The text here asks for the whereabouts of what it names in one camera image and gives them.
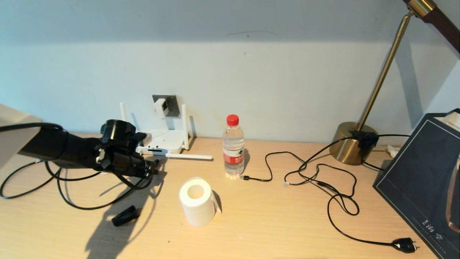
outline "white plug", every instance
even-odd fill
[[[164,119],[165,116],[169,113],[168,104],[166,99],[160,98],[154,103],[155,113],[160,119]]]

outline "desk lamp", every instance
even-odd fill
[[[386,74],[390,68],[391,62],[399,47],[399,43],[404,35],[410,18],[415,15],[422,19],[427,24],[431,24],[437,31],[448,41],[452,51],[460,58],[460,31],[459,29],[447,18],[444,13],[437,7],[432,0],[404,0],[407,4],[409,12],[403,17],[399,24],[398,31],[395,39],[390,48],[382,70],[380,71],[379,78],[375,84],[374,90],[367,102],[362,116],[358,123],[344,122],[339,125],[333,141],[338,141],[347,137],[356,137],[361,133],[377,134],[377,132],[365,125],[366,119],[371,111],[380,87],[385,80]],[[369,155],[374,145],[363,145],[356,138],[350,138],[332,145],[329,149],[331,155],[338,161],[349,165],[360,165]]]

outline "wall outlet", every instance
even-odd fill
[[[179,105],[177,104],[176,95],[161,95],[161,94],[154,94],[152,95],[153,101],[156,102],[158,99],[165,99],[167,108],[169,109],[168,114],[166,117],[179,117],[180,110]]]

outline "black plug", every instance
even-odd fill
[[[391,244],[396,250],[405,253],[413,253],[417,251],[418,247],[416,247],[414,243],[415,241],[412,241],[410,237],[398,238],[391,242]]]

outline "robotic arm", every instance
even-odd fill
[[[123,178],[151,178],[157,174],[158,160],[144,160],[136,147],[146,137],[136,127],[121,120],[108,120],[101,127],[102,138],[80,138],[55,127],[41,127],[18,154],[52,161],[62,168],[92,168]]]

